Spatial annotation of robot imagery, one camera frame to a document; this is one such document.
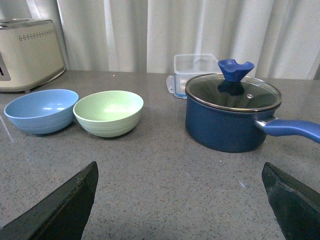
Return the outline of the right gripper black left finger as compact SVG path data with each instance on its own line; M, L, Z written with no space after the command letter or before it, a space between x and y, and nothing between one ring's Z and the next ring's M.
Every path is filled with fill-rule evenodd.
M80 240L95 201L95 161L1 228L2 240Z

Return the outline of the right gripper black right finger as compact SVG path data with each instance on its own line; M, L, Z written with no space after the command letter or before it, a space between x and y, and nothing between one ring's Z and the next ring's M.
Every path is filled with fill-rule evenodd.
M320 194L270 162L262 181L268 202L287 240L320 238Z

